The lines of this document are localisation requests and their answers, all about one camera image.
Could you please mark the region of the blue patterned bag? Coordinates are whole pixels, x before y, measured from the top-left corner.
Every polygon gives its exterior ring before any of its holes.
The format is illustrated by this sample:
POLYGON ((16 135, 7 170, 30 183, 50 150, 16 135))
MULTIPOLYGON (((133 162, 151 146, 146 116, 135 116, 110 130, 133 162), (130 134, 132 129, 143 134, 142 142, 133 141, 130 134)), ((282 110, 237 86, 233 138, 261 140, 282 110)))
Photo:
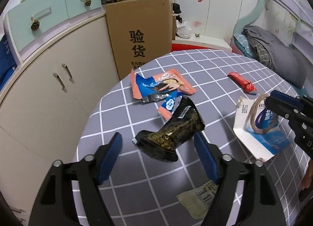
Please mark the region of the blue patterned bag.
POLYGON ((3 89, 16 68, 16 62, 12 56, 7 38, 4 35, 1 39, 0 48, 0 90, 3 89))

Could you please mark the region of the red snack wrapper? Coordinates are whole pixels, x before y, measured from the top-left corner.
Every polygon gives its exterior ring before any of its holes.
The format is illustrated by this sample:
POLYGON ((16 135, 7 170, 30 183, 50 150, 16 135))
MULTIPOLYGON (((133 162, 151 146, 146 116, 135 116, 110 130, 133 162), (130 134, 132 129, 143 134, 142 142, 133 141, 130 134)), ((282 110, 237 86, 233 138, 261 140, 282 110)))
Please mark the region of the red snack wrapper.
POLYGON ((239 85, 239 87, 243 90, 246 94, 257 94, 257 89, 254 84, 245 79, 242 75, 237 72, 230 72, 228 77, 232 79, 235 83, 239 85))

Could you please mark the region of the teal bunk bed frame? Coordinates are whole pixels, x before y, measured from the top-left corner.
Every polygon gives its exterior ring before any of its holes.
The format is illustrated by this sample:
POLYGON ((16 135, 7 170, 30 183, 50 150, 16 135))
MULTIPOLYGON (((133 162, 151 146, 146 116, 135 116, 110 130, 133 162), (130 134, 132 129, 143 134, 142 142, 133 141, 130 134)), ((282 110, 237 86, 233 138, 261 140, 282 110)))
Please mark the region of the teal bunk bed frame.
POLYGON ((247 10, 241 12, 234 34, 254 25, 271 32, 289 46, 294 32, 312 31, 312 8, 307 0, 242 0, 241 5, 247 10))

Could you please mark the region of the grey folded blanket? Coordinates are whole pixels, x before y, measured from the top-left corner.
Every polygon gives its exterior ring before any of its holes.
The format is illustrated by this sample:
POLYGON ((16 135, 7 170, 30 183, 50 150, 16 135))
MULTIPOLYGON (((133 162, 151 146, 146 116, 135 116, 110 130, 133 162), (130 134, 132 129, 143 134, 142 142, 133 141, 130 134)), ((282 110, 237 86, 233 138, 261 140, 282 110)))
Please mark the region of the grey folded blanket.
POLYGON ((261 64, 295 87, 303 87, 307 69, 296 50, 285 46, 274 34, 258 26, 247 26, 242 33, 261 64))

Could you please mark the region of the pink blue snack wrapper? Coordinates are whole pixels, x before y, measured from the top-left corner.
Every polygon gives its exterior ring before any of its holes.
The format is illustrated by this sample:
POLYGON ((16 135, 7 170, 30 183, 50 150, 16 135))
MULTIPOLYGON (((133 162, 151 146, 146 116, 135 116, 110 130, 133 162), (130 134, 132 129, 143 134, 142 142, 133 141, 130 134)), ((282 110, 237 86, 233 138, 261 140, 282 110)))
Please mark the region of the pink blue snack wrapper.
POLYGON ((196 89, 176 69, 148 78, 132 70, 130 81, 133 98, 143 103, 163 102, 157 111, 167 121, 172 117, 176 98, 191 96, 196 92, 196 89))

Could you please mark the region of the teal drawer unit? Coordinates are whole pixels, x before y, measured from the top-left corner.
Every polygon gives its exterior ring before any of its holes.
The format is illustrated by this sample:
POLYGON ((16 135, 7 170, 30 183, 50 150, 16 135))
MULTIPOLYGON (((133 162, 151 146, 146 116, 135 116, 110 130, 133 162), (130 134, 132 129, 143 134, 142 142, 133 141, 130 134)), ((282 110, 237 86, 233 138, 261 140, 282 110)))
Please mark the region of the teal drawer unit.
POLYGON ((26 0, 20 3, 4 17, 4 31, 14 61, 21 65, 51 38, 101 12, 101 0, 26 0))

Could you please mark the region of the white blue paper bag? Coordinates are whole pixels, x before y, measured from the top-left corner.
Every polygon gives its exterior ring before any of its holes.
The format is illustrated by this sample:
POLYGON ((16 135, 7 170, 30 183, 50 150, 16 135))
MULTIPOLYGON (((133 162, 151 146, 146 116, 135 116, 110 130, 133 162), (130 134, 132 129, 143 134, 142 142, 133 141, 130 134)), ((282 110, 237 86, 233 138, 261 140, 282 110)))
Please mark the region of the white blue paper bag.
POLYGON ((255 159, 267 162, 290 141, 279 127, 279 116, 265 106, 268 95, 256 99, 240 97, 233 131, 255 159))

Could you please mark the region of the brown cardboard box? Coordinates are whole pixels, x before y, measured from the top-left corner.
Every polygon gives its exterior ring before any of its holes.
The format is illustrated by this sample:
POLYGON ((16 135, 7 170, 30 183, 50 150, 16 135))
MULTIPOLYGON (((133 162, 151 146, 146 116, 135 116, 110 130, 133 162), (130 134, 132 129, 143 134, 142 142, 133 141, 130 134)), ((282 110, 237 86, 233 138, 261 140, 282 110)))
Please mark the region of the brown cardboard box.
POLYGON ((120 79, 171 51, 172 0, 126 0, 105 5, 120 79))

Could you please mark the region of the white long floor cabinet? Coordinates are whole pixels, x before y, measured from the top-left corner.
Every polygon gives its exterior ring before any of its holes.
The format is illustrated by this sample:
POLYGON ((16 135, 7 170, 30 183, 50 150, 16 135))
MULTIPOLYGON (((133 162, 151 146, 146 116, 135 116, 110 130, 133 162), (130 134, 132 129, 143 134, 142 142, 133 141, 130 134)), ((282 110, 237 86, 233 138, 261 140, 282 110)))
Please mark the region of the white long floor cabinet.
POLYGON ((34 54, 1 92, 1 193, 26 218, 54 160, 71 162, 118 74, 105 15, 34 54))

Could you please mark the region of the grey checked tablecloth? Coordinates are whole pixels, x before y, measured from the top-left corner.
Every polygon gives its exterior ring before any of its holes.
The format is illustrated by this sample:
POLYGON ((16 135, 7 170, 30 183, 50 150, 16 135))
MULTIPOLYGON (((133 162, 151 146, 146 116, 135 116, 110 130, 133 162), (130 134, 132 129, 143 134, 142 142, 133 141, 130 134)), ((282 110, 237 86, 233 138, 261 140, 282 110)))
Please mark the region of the grey checked tablecloth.
POLYGON ((176 150, 175 162, 160 161, 139 149, 133 138, 140 131, 157 132, 165 125, 161 103, 144 104, 132 94, 129 77, 119 81, 96 104, 82 133, 74 160, 80 161, 107 144, 115 133, 123 145, 109 178, 99 187, 115 225, 200 225, 178 200, 208 182, 202 160, 206 144, 216 145, 229 159, 254 163, 255 158, 236 137, 236 103, 244 96, 230 78, 237 72, 251 81, 258 94, 274 90, 292 97, 298 91, 256 60, 221 50, 169 53, 137 69, 144 78, 175 69, 196 89, 191 99, 205 125, 176 150))

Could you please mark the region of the pale green receipt wrapper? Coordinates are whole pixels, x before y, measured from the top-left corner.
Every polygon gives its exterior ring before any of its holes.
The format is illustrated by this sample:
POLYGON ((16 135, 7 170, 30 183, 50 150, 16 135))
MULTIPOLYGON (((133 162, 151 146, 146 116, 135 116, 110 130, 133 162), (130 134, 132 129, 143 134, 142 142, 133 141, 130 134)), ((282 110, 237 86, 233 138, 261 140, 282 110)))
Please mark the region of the pale green receipt wrapper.
POLYGON ((213 204, 218 187, 209 180, 198 188, 177 195, 176 198, 193 219, 203 219, 213 204))

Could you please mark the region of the black gold snack wrapper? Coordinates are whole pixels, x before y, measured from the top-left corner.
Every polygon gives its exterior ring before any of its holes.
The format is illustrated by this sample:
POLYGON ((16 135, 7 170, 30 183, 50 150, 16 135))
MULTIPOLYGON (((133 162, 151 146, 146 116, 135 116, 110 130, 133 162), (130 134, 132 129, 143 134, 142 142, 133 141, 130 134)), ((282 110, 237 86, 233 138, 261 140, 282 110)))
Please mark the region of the black gold snack wrapper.
POLYGON ((133 143, 144 153, 160 161, 176 162, 176 149, 190 140, 205 124, 193 101, 182 96, 170 120, 157 132, 142 130, 133 143))

